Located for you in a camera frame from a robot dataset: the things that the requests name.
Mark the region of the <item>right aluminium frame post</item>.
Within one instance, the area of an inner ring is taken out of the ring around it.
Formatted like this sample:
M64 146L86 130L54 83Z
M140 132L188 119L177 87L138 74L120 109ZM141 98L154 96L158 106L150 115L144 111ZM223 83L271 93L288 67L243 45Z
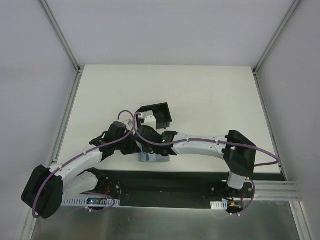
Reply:
M281 37L283 31L285 30L285 28L289 24L291 18L294 16L294 14L296 13L297 9L299 8L299 6L301 5L302 2L303 2L303 0L293 0L291 2L288 10L285 12L282 20L280 21L278 27L276 28L275 32L273 33L273 35L272 35L271 39L269 40L266 48L262 52L262 55L260 56L258 62L253 67L252 72L253 72L254 76L259 72L259 70L263 66L263 64L266 61L267 57L272 52L272 50L275 47L277 41Z

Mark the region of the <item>left aluminium frame post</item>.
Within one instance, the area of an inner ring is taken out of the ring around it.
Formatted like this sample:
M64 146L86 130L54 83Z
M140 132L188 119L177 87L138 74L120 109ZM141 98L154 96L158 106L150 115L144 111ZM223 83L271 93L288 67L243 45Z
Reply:
M75 69L75 71L77 73L81 73L82 72L82 66L78 63L78 61L76 60L76 57L48 3L47 0L38 0L37 1L41 7L41 9L44 12L45 17L47 18L56 38L58 39L63 51L65 52L68 60L70 61L71 65L73 66L73 68Z

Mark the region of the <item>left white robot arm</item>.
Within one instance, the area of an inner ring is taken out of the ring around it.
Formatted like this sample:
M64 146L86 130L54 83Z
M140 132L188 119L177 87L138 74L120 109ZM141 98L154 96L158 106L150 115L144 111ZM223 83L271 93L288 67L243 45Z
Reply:
M50 167L37 166L21 195L21 200L32 209L32 216L48 219L63 201L89 190L96 195L102 194L106 183L94 166L116 151L124 155L136 152L133 125L130 119L115 121L70 160Z

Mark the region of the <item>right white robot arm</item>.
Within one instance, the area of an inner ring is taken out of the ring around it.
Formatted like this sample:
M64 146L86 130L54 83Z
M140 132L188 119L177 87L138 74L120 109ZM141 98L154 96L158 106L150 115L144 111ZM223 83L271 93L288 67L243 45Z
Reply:
M200 155L225 161L229 168L225 192L233 198L242 193L246 179L254 173L256 145L236 130L226 135L201 137L176 131L160 134L150 126L141 126L134 137L146 153L162 157Z

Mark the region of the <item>aluminium front rail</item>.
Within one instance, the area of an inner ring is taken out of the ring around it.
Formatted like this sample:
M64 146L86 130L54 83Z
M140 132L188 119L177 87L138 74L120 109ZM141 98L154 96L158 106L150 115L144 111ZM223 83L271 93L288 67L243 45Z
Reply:
M255 181L256 201L301 202L302 196L295 181Z

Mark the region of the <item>aluminium frame post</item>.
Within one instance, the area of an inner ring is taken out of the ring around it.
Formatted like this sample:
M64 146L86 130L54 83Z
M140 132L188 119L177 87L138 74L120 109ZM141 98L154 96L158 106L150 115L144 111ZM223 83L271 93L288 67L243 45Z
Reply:
M254 76L259 72L259 70L263 66L263 64L266 61L267 57L272 52L272 50L275 47L277 41L281 37L283 31L285 30L285 28L289 24L291 18L294 16L294 14L296 13L297 9L299 8L299 6L301 5L302 2L303 2L303 0L293 0L291 2L288 10L285 12L282 20L280 21L278 27L276 28L275 32L273 33L273 35L272 35L271 39L269 40L266 48L262 52L262 55L260 56L258 62L253 67L252 72L253 72Z
M71 65L73 66L73 68L75 69L75 71L77 73L81 73L82 72L82 66L78 63L78 61L76 60L76 57L48 3L47 0L38 0L37 1L41 7L41 9L44 12L45 17L47 18L56 38L58 39L63 51L65 52L68 60L70 61Z

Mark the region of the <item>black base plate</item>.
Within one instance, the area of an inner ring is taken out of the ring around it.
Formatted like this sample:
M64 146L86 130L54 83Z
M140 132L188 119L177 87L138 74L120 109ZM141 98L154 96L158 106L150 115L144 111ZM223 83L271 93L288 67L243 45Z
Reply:
M97 170L96 174L92 192L119 200L122 207L209 209L212 202L242 202L253 196L250 182L241 190L228 187L226 172Z

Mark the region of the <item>black plastic card box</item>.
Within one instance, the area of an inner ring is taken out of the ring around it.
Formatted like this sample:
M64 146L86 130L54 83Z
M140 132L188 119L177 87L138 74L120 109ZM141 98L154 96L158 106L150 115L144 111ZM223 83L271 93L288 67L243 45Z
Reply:
M145 123L143 119L147 116L155 117L156 130L169 128L173 121L167 102L141 106L136 112L141 113L136 117L138 127Z

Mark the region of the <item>green leather card holder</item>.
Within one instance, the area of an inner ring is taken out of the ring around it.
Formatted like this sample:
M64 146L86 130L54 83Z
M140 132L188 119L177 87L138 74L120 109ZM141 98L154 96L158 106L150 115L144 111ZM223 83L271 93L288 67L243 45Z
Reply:
M170 161L169 156L162 156L155 153L149 153L149 162L145 162L145 163L165 163L169 161Z

